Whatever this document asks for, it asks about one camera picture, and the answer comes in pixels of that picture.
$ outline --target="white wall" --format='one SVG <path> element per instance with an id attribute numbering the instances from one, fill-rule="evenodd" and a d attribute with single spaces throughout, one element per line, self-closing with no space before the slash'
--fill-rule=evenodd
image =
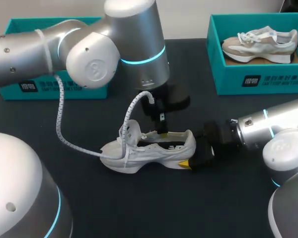
<path id="1" fill-rule="evenodd" d="M 103 16 L 105 0 L 0 0 L 0 34 L 13 17 Z M 283 0 L 157 0 L 166 39 L 204 38 L 217 13 L 279 11 Z"/>

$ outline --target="logo on box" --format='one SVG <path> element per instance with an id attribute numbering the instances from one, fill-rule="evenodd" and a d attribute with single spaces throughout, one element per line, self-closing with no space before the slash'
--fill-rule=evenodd
<path id="1" fill-rule="evenodd" d="M 23 93 L 36 93 L 38 89 L 33 80 L 22 81 L 19 83 L 20 89 Z"/>
<path id="2" fill-rule="evenodd" d="M 247 75 L 244 78 L 242 87 L 256 87 L 260 81 L 261 75 Z"/>

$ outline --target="sneaker upper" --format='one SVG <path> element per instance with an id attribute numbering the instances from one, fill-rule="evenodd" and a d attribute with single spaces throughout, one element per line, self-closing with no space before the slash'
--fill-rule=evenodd
<path id="1" fill-rule="evenodd" d="M 290 55 L 298 44 L 298 32 L 277 32 L 266 26 L 247 33 L 238 33 L 222 44 L 223 51 L 238 56 L 257 54 Z"/>
<path id="2" fill-rule="evenodd" d="M 149 162 L 163 160 L 185 161 L 191 158 L 196 149 L 196 141 L 190 130 L 186 132 L 169 132 L 162 138 L 156 131 L 142 134 L 139 124 L 129 120 L 126 134 L 127 153 L 124 159 L 110 160 L 100 158 L 102 163 L 119 168 L 129 168 Z M 101 150 L 106 155 L 119 156 L 122 154 L 120 137 L 105 145 Z"/>

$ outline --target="shoe tongue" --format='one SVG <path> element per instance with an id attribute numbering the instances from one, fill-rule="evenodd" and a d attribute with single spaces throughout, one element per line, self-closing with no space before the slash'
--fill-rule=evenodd
<path id="1" fill-rule="evenodd" d="M 275 42 L 277 42 L 277 32 L 270 28 L 269 26 L 266 26 L 261 29 L 261 34 L 258 35 L 260 39 L 272 37 Z"/>
<path id="2" fill-rule="evenodd" d="M 121 127 L 119 130 L 120 139 L 122 139 L 122 132 L 123 132 L 123 127 Z M 131 146 L 137 146 L 138 142 L 141 140 L 141 137 L 142 137 L 142 133 L 138 122 L 136 120 L 129 120 L 127 132 L 125 136 L 126 143 Z"/>

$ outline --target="white cable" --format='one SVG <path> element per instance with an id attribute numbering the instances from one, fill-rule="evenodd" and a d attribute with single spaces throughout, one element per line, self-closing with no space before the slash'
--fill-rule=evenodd
<path id="1" fill-rule="evenodd" d="M 98 157 L 102 157 L 105 159 L 112 159 L 112 160 L 120 160 L 123 159 L 126 156 L 126 150 L 127 150 L 127 146 L 126 146 L 126 132 L 127 132 L 127 127 L 128 127 L 128 121 L 129 118 L 131 116 L 131 112 L 133 111 L 136 103 L 144 96 L 147 96 L 149 99 L 149 103 L 150 104 L 154 104 L 154 98 L 152 96 L 152 94 L 148 91 L 143 91 L 140 94 L 138 94 L 134 100 L 131 102 L 130 106 L 128 107 L 125 119 L 124 119 L 124 124 L 123 124 L 123 129 L 122 129 L 122 155 L 120 157 L 112 157 L 112 156 L 107 156 L 104 154 L 100 154 L 100 153 L 96 153 L 90 150 L 86 150 L 83 149 L 81 147 L 78 147 L 76 145 L 71 144 L 70 142 L 68 142 L 61 133 L 61 122 L 62 122 L 62 114 L 63 114 L 63 107 L 64 107 L 64 86 L 63 86 L 63 82 L 61 80 L 61 78 L 54 74 L 55 79 L 57 80 L 57 82 L 59 83 L 59 87 L 60 87 L 60 103 L 59 103 L 59 110 L 58 110 L 58 116 L 56 119 L 56 134 L 58 135 L 58 138 L 67 146 L 78 150 L 80 152 L 89 154 L 89 155 L 93 155 L 93 156 L 98 156 Z"/>

